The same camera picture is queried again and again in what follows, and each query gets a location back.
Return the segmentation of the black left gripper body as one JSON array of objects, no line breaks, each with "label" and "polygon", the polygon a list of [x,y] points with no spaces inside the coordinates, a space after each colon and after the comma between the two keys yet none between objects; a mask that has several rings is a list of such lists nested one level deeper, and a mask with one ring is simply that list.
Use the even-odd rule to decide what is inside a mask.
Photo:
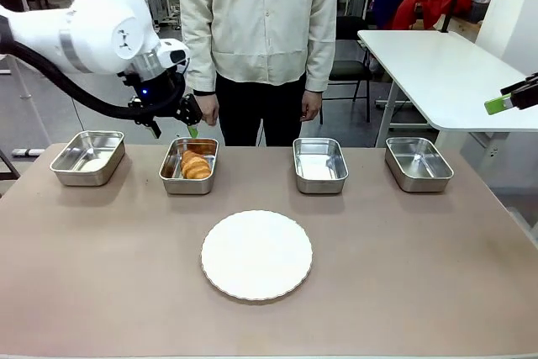
[{"label": "black left gripper body", "polygon": [[172,95],[177,96],[166,108],[162,108],[157,114],[159,118],[174,118],[179,116],[180,103],[185,92],[183,74],[176,67],[166,69],[159,76],[142,82],[140,76],[134,73],[123,74],[123,84],[135,90],[136,97],[132,97],[128,103],[130,108],[147,108],[152,105],[164,103]]}]

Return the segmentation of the person right hand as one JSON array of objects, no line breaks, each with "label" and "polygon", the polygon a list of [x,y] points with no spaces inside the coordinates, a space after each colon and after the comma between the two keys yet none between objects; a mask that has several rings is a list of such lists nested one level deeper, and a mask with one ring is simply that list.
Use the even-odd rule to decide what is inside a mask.
[{"label": "person right hand", "polygon": [[203,121],[209,126],[215,126],[219,116],[217,96],[214,93],[204,92],[202,95],[196,95],[195,98],[202,112]]}]

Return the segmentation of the person left hand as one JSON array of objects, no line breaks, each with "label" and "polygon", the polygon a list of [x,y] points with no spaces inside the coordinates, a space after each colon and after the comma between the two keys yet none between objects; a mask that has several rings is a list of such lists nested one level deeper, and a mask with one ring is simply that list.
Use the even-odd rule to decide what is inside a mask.
[{"label": "person left hand", "polygon": [[322,94],[305,90],[302,98],[301,121],[308,122],[316,118],[322,107]]}]

